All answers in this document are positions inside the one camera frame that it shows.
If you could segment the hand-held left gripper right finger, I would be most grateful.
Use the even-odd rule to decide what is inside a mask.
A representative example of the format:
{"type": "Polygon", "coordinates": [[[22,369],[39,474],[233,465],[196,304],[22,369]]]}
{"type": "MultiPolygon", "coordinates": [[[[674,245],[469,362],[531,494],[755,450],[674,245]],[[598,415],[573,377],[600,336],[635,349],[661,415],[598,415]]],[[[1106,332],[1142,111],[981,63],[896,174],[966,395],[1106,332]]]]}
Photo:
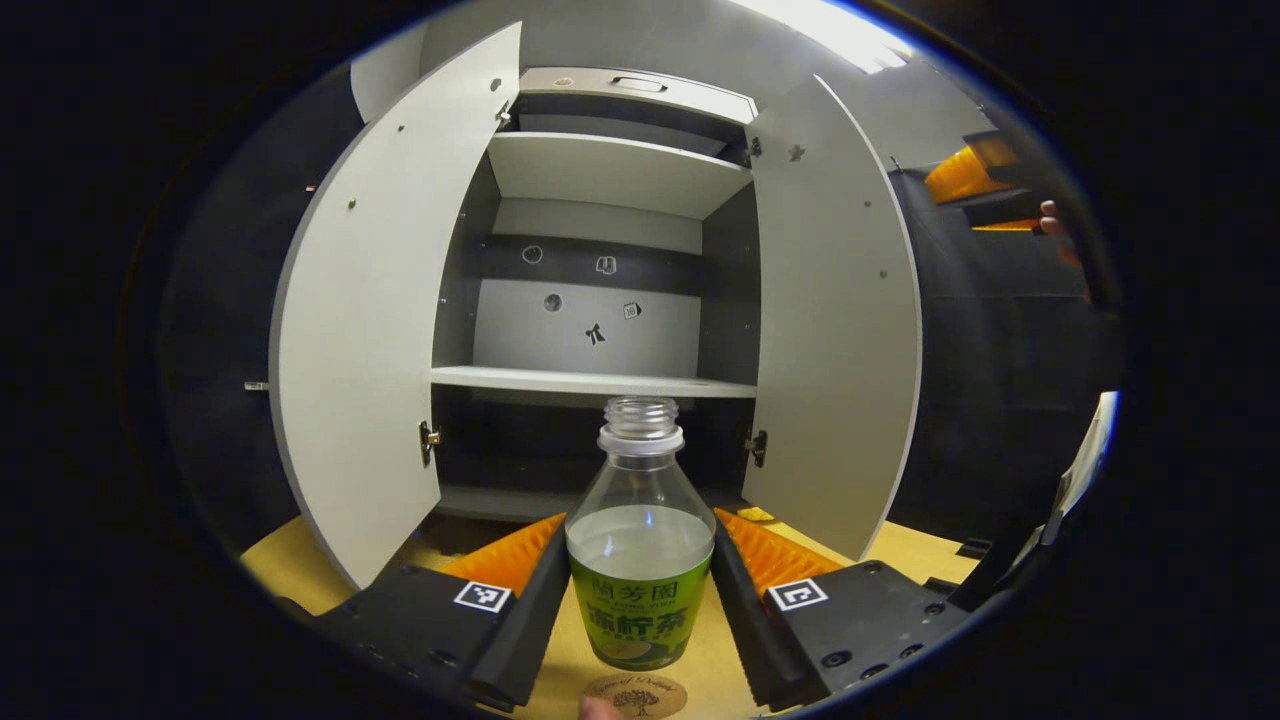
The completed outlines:
{"type": "Polygon", "coordinates": [[[712,578],[756,705],[856,693],[945,644],[972,610],[887,562],[841,568],[726,511],[712,578]]]}

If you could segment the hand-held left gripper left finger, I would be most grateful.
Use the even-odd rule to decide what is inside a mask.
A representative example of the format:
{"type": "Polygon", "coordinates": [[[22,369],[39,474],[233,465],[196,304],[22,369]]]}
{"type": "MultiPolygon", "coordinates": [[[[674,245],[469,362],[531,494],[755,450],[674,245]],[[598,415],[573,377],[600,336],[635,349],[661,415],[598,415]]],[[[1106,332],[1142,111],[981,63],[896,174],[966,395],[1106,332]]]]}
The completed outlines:
{"type": "Polygon", "coordinates": [[[557,514],[443,569],[402,562],[315,629],[429,696],[511,712],[532,697],[568,580],[557,514]]]}

